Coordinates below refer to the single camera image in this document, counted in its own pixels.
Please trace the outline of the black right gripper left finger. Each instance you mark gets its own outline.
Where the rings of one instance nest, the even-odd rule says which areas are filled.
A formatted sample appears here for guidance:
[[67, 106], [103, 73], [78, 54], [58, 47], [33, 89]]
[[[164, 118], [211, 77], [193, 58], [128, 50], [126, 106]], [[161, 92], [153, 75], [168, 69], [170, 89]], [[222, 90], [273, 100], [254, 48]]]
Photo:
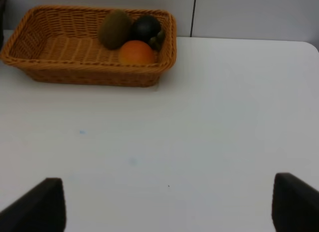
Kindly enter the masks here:
[[2, 232], [63, 232], [66, 203], [60, 178], [46, 178], [0, 212]]

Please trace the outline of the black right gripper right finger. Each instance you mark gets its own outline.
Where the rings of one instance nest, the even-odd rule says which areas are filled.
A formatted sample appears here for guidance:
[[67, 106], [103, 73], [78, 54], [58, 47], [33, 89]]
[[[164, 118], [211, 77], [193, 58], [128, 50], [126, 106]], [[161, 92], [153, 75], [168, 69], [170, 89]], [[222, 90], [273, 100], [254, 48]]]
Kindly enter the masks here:
[[277, 173], [273, 186], [272, 221], [277, 232], [317, 232], [318, 190], [291, 173]]

